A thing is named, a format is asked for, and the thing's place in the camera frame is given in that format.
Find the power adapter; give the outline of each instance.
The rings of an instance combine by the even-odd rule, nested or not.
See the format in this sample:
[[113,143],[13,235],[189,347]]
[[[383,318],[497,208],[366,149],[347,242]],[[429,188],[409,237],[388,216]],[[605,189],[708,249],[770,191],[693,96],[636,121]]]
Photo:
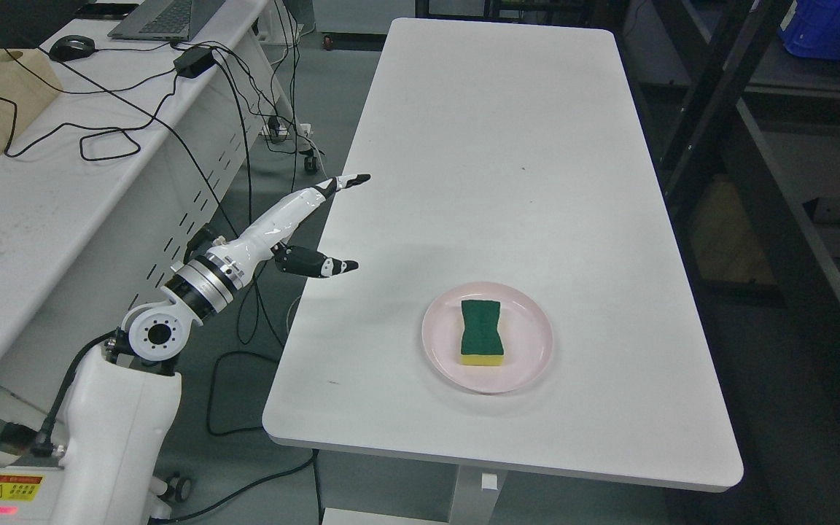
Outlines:
[[200,74],[216,64],[213,50],[207,47],[191,47],[174,59],[174,69],[178,77],[196,79]]

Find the blue plastic bin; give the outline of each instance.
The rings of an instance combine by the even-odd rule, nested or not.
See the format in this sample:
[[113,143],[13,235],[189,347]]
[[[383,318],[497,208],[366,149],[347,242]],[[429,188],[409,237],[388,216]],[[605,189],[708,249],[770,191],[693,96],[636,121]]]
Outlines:
[[779,35],[796,56],[840,60],[840,0],[796,0]]

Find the office chair wheel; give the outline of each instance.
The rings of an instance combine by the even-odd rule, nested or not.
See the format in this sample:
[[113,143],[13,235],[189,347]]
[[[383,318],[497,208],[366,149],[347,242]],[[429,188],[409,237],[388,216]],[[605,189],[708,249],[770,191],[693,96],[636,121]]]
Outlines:
[[190,492],[193,492],[193,480],[191,478],[178,479],[174,487],[174,499],[182,504],[190,498]]
[[164,479],[164,483],[167,484],[167,491],[159,496],[161,501],[164,502],[170,502],[173,499],[182,504],[187,501],[187,498],[190,498],[190,492],[193,491],[193,480],[187,478],[187,476],[181,476],[180,472],[168,475]]
[[309,156],[303,159],[303,170],[311,175],[319,171],[319,162],[316,156]]

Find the white table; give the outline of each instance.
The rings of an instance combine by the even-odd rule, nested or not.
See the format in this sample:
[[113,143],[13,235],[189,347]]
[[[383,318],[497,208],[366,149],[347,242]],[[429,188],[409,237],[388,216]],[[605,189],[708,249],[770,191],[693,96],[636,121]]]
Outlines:
[[[266,93],[271,67],[249,28],[267,3],[229,0],[194,39],[231,47]],[[109,51],[160,44],[107,39],[114,24],[73,20],[43,47],[64,34],[91,37],[100,51],[69,64],[109,89],[173,68],[180,51],[170,47]],[[236,62],[230,63],[240,91],[254,103],[249,82]],[[96,90],[58,64],[53,69],[64,90]],[[173,78],[150,80],[121,96],[153,111]],[[289,108],[276,81],[274,87]],[[177,80],[176,96],[164,103],[160,118],[190,145],[221,198],[244,160],[236,103],[224,74],[214,69]],[[107,94],[61,94],[15,141],[13,152],[66,120],[130,126],[147,117]],[[260,117],[246,114],[251,142],[261,126]],[[169,278],[184,243],[217,208],[183,147],[160,124],[131,134],[142,147],[136,156],[97,163],[80,159],[77,139],[83,134],[64,130],[18,159],[0,156],[0,416],[30,426],[40,422],[36,409],[50,405],[83,343],[117,326],[134,303],[160,299],[156,286]],[[131,145],[116,137],[89,147],[90,155],[106,155]],[[16,399],[24,403],[16,405]]]
[[[373,178],[336,197],[319,248],[360,267],[306,285],[262,417],[276,442],[461,465],[464,525],[497,498],[481,473],[740,481],[611,34],[396,20],[343,172]],[[427,306],[471,281],[553,325],[523,389],[470,392],[427,361]]]

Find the yellow warning label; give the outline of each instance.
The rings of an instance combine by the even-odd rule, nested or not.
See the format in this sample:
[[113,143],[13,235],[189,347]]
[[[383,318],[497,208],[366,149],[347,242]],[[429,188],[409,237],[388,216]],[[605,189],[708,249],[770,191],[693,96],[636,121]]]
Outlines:
[[43,475],[0,475],[0,501],[30,502],[37,495]]

